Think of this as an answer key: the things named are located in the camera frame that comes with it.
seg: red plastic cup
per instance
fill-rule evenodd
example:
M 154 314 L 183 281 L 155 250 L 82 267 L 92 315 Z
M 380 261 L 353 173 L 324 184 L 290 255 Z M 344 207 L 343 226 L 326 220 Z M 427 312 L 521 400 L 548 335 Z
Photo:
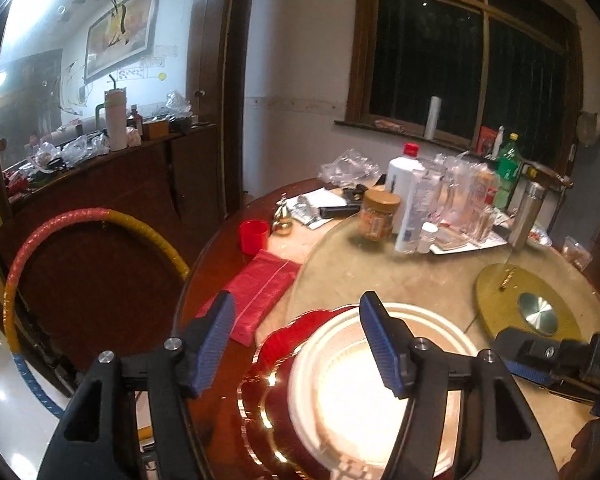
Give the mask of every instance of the red plastic cup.
M 269 224 L 264 220 L 247 220 L 238 228 L 240 247 L 244 254 L 254 256 L 269 247 Z

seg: wooden cabinet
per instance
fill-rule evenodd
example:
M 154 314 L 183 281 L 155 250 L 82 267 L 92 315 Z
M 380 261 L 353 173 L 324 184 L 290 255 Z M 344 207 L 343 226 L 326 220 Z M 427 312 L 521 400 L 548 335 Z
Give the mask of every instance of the wooden cabinet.
M 0 227 L 5 270 L 50 218 L 105 207 L 146 222 L 192 265 L 221 222 L 214 126 L 91 160 L 26 199 Z M 86 370 L 99 352 L 149 350 L 171 329 L 182 280 L 150 243 L 112 224 L 53 234 L 20 280 L 26 307 L 59 352 Z
M 206 244 L 222 221 L 219 137 L 203 130 L 171 142 L 176 208 L 191 236 Z

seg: white floor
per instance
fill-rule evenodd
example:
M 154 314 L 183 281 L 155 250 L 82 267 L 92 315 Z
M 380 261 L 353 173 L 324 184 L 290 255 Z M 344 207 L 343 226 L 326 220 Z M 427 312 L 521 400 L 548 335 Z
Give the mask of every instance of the white floor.
M 62 408 L 68 399 L 34 371 L 36 379 Z M 0 453 L 22 480 L 35 480 L 58 420 L 31 394 L 0 332 Z

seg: window sill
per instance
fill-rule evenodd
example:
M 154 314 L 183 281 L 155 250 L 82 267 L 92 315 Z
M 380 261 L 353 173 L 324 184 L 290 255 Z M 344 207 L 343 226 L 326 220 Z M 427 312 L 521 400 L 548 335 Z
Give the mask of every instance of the window sill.
M 333 121 L 337 126 L 348 126 L 349 128 L 358 128 L 360 130 L 369 130 L 372 132 L 380 132 L 383 134 L 389 134 L 396 137 L 403 137 L 405 139 L 413 139 L 418 142 L 426 142 L 427 144 L 432 144 L 434 146 L 440 146 L 442 148 L 446 148 L 448 150 L 455 150 L 458 153 L 465 152 L 467 150 L 466 146 L 462 146 L 460 144 L 456 144 L 454 142 L 448 142 L 446 140 L 434 139 L 427 140 L 423 136 L 413 135 L 407 132 L 393 132 L 391 130 L 385 130 L 384 128 L 378 128 L 377 126 L 373 126 L 372 124 L 365 123 L 350 123 L 349 121 Z

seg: wooden door frame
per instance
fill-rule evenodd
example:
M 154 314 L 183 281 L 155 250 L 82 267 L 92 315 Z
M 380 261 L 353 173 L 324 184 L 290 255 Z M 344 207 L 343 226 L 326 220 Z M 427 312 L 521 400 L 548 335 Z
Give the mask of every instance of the wooden door frame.
M 187 99 L 221 136 L 218 187 L 224 216 L 242 205 L 242 112 L 252 0 L 195 0 L 187 54 Z

